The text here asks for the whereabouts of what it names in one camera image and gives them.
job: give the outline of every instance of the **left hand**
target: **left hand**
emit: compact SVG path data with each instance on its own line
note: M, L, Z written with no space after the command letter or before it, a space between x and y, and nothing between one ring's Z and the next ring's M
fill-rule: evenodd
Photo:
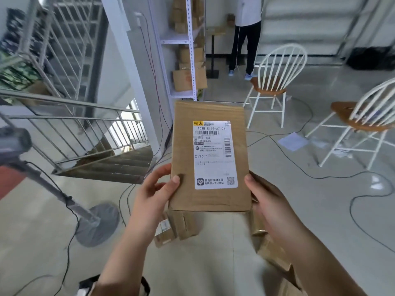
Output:
M170 174L170 171L171 163L155 169L137 192L126 230L135 241L145 246L154 239L165 204L180 185L179 176L174 176L167 183L158 183L158 180Z

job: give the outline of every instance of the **brown seat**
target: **brown seat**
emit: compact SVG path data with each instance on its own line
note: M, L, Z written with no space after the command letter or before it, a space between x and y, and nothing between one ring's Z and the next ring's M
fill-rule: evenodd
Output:
M333 102L331 104L331 109L337 114L337 116L349 126L356 130L363 130L367 132L382 132L393 128L393 124L379 125L379 126L369 126L369 124L362 124L362 121L349 120L352 111L354 110L357 102Z
M270 79L269 88L271 88L271 86L273 85L273 80L274 80L273 78ZM268 82L268 81L269 81L269 77L266 77L265 84L264 84L265 87L267 87L267 82ZM279 81L280 81L280 79L278 78L278 79L276 80L274 86L273 86L273 89L277 88L277 86L279 85ZM281 89L281 90L266 90L266 89L264 89L264 88L259 88L259 86L258 86L258 77L252 78L252 79L250 80L250 82L251 82L252 85L254 85L254 89L255 89L256 91L258 91L260 94L280 95L280 94L283 94L284 92L287 91L287 89Z

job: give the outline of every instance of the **white spindle chair back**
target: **white spindle chair back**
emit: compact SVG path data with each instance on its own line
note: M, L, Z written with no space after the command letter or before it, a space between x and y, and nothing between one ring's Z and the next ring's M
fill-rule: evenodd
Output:
M395 122L395 78L368 91L357 103L349 119L369 126Z
M279 77L284 60L285 67ZM278 91L285 89L289 83L302 71L307 62L307 51L304 47L296 43L284 44L265 56L258 67L258 87L268 91ZM261 83L261 68L264 74Z

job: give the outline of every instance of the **white label on box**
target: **white label on box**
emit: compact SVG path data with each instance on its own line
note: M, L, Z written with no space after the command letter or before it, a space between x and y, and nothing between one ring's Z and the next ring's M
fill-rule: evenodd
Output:
M230 121L194 121L195 189L237 188Z
M170 228L171 227L170 227L169 219L162 220L158 224L158 227L156 228L155 236L169 230Z

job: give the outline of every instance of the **hand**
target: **hand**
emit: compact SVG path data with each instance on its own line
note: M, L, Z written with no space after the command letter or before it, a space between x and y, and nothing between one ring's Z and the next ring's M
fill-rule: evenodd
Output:
M180 185L180 177L174 176L167 183L158 180L170 174L171 163L155 169L139 188L127 231L133 239L148 246L154 239L166 202Z
M253 209L262 216L266 230L275 241L293 241L305 230L284 194L272 183L250 171L244 182L258 202Z

